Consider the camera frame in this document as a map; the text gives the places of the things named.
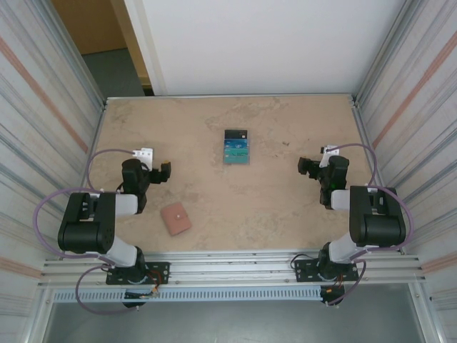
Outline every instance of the mounting plate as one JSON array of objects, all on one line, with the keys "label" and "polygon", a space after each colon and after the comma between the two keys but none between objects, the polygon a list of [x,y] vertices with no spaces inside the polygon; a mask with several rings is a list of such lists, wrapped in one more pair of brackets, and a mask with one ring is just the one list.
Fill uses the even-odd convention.
[{"label": "mounting plate", "polygon": [[[169,262],[146,262],[146,269],[147,270],[155,270],[158,271],[161,275],[161,283],[160,284],[168,284],[169,283],[169,275],[170,275],[170,263]],[[154,280],[157,280],[157,274],[152,273]],[[129,280],[122,279],[120,273],[116,268],[110,270],[106,275],[106,284],[125,284],[125,285],[132,285],[132,284],[155,284],[150,277],[146,276],[141,282],[130,282]]]},{"label": "mounting plate", "polygon": [[[336,281],[338,275],[334,279],[323,279],[319,274],[317,263],[317,259],[300,259],[295,261],[295,277],[297,282]],[[341,272],[343,274],[343,281],[357,281],[358,271],[357,268],[353,270],[353,264],[342,264],[341,266],[346,266]]]}]

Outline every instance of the orange stripe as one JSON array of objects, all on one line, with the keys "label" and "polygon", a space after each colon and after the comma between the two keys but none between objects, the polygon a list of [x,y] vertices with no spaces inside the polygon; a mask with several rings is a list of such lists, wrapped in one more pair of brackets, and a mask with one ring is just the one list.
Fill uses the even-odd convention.
[{"label": "orange stripe", "polygon": [[0,257],[0,269],[7,272],[25,275],[26,277],[34,277],[39,279],[41,277],[41,270],[26,266],[25,264]]},{"label": "orange stripe", "polygon": [[457,265],[457,252],[447,254],[439,259],[434,259],[433,261],[422,264],[422,270],[424,274],[429,274],[455,265]]},{"label": "orange stripe", "polygon": [[17,70],[17,72],[22,76],[22,78],[27,82],[30,88],[35,92],[35,94],[40,98],[40,100],[46,105],[46,107],[51,111],[51,113],[56,117],[59,123],[67,130],[71,138],[73,138],[76,143],[87,152],[89,148],[82,138],[74,131],[70,123],[65,120],[64,115],[59,111],[57,106],[52,102],[49,96],[44,92],[40,87],[38,82],[33,78],[32,75],[27,71],[26,67],[19,61],[14,52],[9,48],[3,38],[0,37],[0,51],[8,59],[9,63]]},{"label": "orange stripe", "polygon": [[443,62],[448,58],[454,48],[457,46],[457,31],[454,35],[449,39],[446,45],[442,48],[439,54],[435,57],[433,62],[431,62],[430,66],[427,68],[426,72],[422,76],[421,80],[417,83],[417,85],[413,88],[413,90],[408,94],[408,96],[403,100],[400,107],[397,108],[393,116],[390,118],[386,126],[383,128],[379,136],[373,142],[373,147],[376,148],[379,145],[379,142],[384,138],[387,134],[388,130],[396,123],[398,118],[404,113],[406,108],[409,104],[413,101],[416,97],[417,93],[422,89],[423,85],[427,83],[427,81],[436,73],[438,68],[443,64]]}]

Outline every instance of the pink sponge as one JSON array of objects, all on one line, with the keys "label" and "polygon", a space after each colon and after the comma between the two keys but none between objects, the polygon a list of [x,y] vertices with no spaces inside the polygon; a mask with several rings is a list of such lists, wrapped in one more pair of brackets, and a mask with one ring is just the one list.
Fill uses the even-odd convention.
[{"label": "pink sponge", "polygon": [[192,227],[192,223],[181,202],[164,207],[160,214],[171,236],[180,234],[182,231]]}]

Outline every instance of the metal rail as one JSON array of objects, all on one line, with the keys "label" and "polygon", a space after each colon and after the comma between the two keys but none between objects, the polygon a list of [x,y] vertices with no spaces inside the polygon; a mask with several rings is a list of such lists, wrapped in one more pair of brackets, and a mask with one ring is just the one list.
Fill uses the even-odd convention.
[{"label": "metal rail", "polygon": [[[259,250],[251,252],[166,252],[147,254],[147,262],[170,262],[169,284],[176,287],[272,287],[298,286],[290,261],[298,253],[317,257],[317,250]],[[364,284],[424,282],[425,278],[415,255],[399,252],[373,253],[364,256],[367,270]],[[39,281],[41,289],[74,288],[77,279],[88,268],[100,264],[96,259],[47,261]],[[125,288],[105,284],[106,273],[87,275],[81,288]],[[302,285],[323,286],[333,282],[310,282]],[[144,288],[131,285],[129,288]]]}]

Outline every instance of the beige tabletop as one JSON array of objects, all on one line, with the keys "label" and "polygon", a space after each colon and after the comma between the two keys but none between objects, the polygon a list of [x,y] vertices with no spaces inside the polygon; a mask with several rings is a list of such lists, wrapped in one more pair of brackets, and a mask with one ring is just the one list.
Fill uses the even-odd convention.
[{"label": "beige tabletop", "polygon": [[[224,130],[248,129],[249,165],[223,164]],[[319,183],[300,175],[300,156],[321,146],[360,142],[347,96],[109,100],[97,150],[154,149],[171,178],[151,185],[143,214],[117,219],[116,233],[145,252],[319,248],[348,231],[348,213],[319,204]],[[362,148],[346,148],[348,187],[370,172]],[[96,188],[121,183],[126,154],[102,154]],[[170,236],[160,216],[182,202],[192,228]]]}]

